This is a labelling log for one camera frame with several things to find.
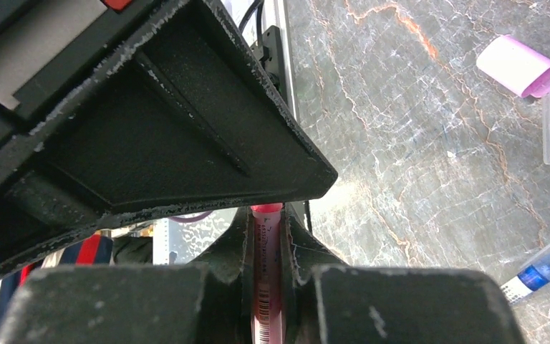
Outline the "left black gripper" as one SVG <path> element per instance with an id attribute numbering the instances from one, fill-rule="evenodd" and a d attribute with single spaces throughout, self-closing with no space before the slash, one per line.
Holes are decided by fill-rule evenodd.
<path id="1" fill-rule="evenodd" d="M 0 1 L 0 149 L 140 26 L 158 1 Z"/>

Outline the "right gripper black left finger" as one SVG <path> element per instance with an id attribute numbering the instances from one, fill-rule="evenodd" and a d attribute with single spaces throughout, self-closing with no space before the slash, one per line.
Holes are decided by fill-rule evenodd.
<path id="1" fill-rule="evenodd" d="M 0 343 L 250 343 L 253 219 L 182 265 L 60 265 L 16 291 Z"/>

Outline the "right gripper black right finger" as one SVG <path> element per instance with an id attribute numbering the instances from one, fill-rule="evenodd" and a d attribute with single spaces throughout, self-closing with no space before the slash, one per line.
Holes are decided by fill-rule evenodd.
<path id="1" fill-rule="evenodd" d="M 470 269 L 354 267 L 281 215 L 287 343 L 522 343 L 499 286 Z"/>

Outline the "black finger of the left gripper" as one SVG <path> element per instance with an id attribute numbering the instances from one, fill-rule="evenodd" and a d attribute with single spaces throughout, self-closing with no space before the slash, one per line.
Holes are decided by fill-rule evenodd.
<path id="1" fill-rule="evenodd" d="M 0 149 L 0 279 L 99 229 L 323 196 L 337 172 L 219 1 L 158 1 Z"/>

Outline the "clear pink pen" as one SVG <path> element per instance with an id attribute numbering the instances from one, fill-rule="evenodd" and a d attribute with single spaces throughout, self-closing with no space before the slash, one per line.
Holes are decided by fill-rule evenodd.
<path id="1" fill-rule="evenodd" d="M 284 342 L 281 301 L 282 209 L 282 203 L 251 207 L 254 218 L 254 343 Z"/>

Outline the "grey blue pen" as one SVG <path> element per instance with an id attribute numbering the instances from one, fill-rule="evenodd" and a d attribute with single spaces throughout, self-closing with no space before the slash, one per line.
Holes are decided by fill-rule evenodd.
<path id="1" fill-rule="evenodd" d="M 510 304 L 528 297 L 550 283 L 550 244 L 531 257 L 509 281 L 501 286 Z"/>

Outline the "pink highlighter cap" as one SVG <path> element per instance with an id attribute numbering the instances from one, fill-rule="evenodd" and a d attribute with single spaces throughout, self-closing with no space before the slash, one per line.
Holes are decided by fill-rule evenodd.
<path id="1" fill-rule="evenodd" d="M 550 93 L 550 59 L 511 35 L 494 39 L 477 56 L 476 66 L 519 97 Z"/>

